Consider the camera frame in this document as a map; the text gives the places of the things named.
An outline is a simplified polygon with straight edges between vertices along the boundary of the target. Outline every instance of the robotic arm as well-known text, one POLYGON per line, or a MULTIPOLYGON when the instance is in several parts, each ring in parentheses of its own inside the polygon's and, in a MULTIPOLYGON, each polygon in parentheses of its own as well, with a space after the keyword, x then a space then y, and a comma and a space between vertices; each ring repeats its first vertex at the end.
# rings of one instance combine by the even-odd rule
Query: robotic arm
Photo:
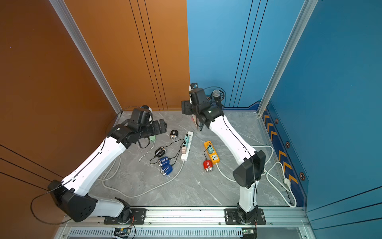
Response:
POLYGON ((131 144, 166 130, 167 124, 163 119, 152 121, 148 106, 135 108, 131 118, 113 127, 100 146, 76 170, 61 182, 53 180, 49 184, 55 204, 75 222, 89 216, 110 216, 120 223, 126 222, 131 214, 127 202, 120 198, 91 196, 88 192, 107 166, 131 144))
POLYGON ((190 86, 190 101, 182 101, 182 113, 195 115, 197 124, 206 125, 225 143, 239 165, 233 172, 240 185, 238 216, 244 224, 251 223, 257 215, 256 191, 264 172, 265 154, 257 152, 236 132, 218 105, 207 101, 206 94, 197 83, 190 86))
MULTIPOLYGON (((230 149, 239 165, 233 172, 240 185, 238 216, 244 224, 253 222, 257 215, 256 187, 264 171, 265 154, 257 152, 230 125, 221 104, 212 105, 202 88, 191 84, 190 101, 182 101, 182 113, 195 115, 202 125, 216 133, 230 149)), ((116 125, 100 146, 61 182, 53 180, 48 189, 61 210, 75 222, 89 216, 109 216, 123 224, 131 215, 130 205, 120 198, 108 199, 89 195, 88 192, 108 165, 131 144, 141 138, 165 133, 163 119, 152 121, 148 106, 135 108, 131 118, 116 125)))

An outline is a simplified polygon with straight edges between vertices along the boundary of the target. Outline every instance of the microphone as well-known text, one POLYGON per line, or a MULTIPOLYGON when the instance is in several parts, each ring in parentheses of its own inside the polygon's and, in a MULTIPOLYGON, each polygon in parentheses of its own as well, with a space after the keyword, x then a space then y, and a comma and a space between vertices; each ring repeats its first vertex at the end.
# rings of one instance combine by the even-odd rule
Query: microphone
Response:
POLYGON ((222 101, 220 100, 220 94, 221 92, 216 89, 212 92, 212 96, 214 97, 215 101, 216 101, 216 105, 219 107, 219 108, 222 108, 222 101))

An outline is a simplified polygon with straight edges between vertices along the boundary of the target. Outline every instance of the orange power strip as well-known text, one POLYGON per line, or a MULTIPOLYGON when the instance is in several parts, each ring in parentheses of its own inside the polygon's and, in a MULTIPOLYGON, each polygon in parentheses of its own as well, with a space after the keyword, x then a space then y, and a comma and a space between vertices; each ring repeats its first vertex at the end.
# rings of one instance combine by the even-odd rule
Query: orange power strip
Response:
POLYGON ((211 141, 204 142, 204 147, 206 149, 207 154, 210 156, 210 159, 213 164, 217 164, 220 162, 219 156, 217 156, 216 150, 212 145, 211 141))

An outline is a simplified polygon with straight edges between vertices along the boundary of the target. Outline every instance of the black mounting plate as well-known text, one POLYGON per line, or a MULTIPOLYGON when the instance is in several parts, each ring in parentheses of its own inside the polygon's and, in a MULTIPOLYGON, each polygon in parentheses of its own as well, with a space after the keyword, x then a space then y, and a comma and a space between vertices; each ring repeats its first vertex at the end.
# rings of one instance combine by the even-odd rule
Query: black mounting plate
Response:
MULTIPOLYGON (((240 224, 240 221, 238 221, 238 210, 226 208, 224 209, 224 216, 225 216, 225 224, 227 225, 237 225, 240 224)), ((257 215, 255 215, 255 218, 257 219, 258 225, 265 225, 267 222, 265 221, 264 211, 261 208, 257 209, 257 215)))
MULTIPOLYGON (((145 208, 132 208, 131 209, 133 216, 134 216, 134 225, 142 225, 144 223, 144 219, 146 217, 146 209, 145 208)), ((117 222, 116 218, 112 218, 109 216, 105 217, 104 220, 105 225, 116 225, 119 224, 117 222)), ((120 224, 120 225, 126 225, 126 224, 131 224, 131 218, 125 223, 125 224, 120 224)))

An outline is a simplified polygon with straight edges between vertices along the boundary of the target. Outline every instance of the white power strip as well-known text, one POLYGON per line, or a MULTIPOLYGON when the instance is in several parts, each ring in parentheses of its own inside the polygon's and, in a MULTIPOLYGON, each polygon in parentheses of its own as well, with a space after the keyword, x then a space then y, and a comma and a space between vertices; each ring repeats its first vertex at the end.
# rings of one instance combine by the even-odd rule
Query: white power strip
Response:
POLYGON ((185 154, 182 154, 182 156, 180 156, 180 158, 181 158, 183 161, 187 161, 187 158, 188 158, 188 152, 190 151, 190 146, 191 146, 192 136, 194 135, 194 132, 189 131, 189 132, 187 132, 187 134, 188 134, 188 136, 189 136, 189 139, 188 139, 188 144, 187 144, 186 153, 185 153, 185 154))

